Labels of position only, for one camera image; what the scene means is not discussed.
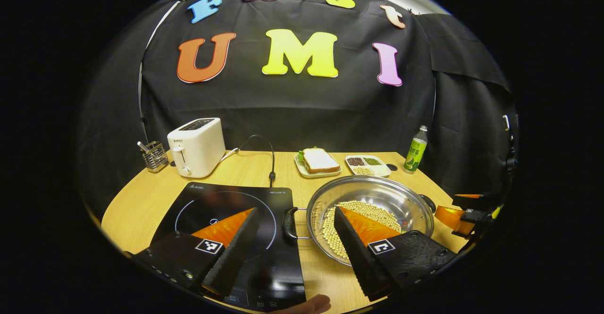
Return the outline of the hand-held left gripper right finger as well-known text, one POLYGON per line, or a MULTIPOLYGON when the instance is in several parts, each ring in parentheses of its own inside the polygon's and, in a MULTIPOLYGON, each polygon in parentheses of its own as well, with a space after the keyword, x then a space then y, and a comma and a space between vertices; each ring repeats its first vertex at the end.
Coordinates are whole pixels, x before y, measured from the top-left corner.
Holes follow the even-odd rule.
POLYGON ((455 252, 418 230, 380 234, 362 241, 360 224, 365 221, 366 217, 349 209, 335 210, 335 230, 361 290, 370 301, 422 295, 457 260, 455 252))

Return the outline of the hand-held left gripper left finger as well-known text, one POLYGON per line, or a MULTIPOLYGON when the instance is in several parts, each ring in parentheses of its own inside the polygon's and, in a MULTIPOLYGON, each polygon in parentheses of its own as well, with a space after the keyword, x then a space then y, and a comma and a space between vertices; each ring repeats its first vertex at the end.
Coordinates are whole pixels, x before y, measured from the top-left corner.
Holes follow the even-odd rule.
POLYGON ((194 234, 168 234, 135 254, 134 261, 191 292, 226 297, 259 225, 259 209, 250 208, 194 234))

